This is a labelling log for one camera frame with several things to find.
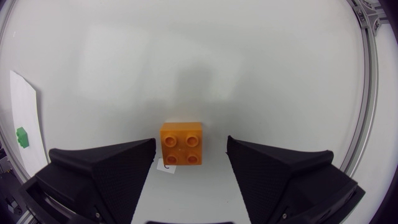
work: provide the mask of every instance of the white backdrop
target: white backdrop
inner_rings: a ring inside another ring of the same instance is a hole
[[[37,90],[47,150],[159,140],[165,121],[202,122],[203,165],[153,164],[133,223],[248,223],[227,135],[329,149],[339,167],[364,59],[345,0],[18,1],[0,51],[0,122],[16,146],[10,70]]]

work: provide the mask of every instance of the green lego piece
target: green lego piece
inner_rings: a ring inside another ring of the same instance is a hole
[[[29,146],[29,141],[27,140],[27,133],[23,127],[17,129],[17,141],[24,149]]]

